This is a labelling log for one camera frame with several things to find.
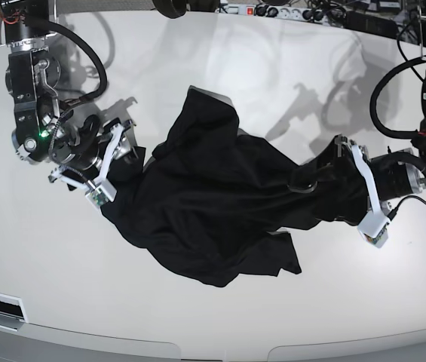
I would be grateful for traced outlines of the black t-shirt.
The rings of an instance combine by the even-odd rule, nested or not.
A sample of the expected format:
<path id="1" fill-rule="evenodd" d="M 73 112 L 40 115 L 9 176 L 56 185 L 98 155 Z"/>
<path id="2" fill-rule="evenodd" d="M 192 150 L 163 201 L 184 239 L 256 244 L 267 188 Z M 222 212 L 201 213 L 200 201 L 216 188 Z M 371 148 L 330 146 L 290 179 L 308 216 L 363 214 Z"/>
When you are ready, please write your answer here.
<path id="1" fill-rule="evenodd" d="M 309 230 L 287 187 L 299 166 L 243 133 L 226 97 L 188 89 L 152 161 L 116 167 L 115 200 L 102 214 L 167 270 L 225 287 L 239 275 L 297 275 L 290 229 Z"/>

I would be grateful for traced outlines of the white power strip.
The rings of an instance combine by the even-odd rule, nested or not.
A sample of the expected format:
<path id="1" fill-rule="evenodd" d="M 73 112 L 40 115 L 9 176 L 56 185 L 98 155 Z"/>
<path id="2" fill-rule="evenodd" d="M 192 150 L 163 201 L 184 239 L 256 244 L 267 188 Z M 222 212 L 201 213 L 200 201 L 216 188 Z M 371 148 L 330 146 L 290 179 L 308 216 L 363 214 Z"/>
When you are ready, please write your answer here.
<path id="1" fill-rule="evenodd" d="M 221 1 L 219 7 L 216 9 L 216 13 L 330 25 L 327 15 L 320 17 L 323 14 L 321 10 L 314 11 L 312 8 L 298 8 L 292 6 L 290 3 L 278 6 L 268 5 L 264 2 L 239 4 Z"/>

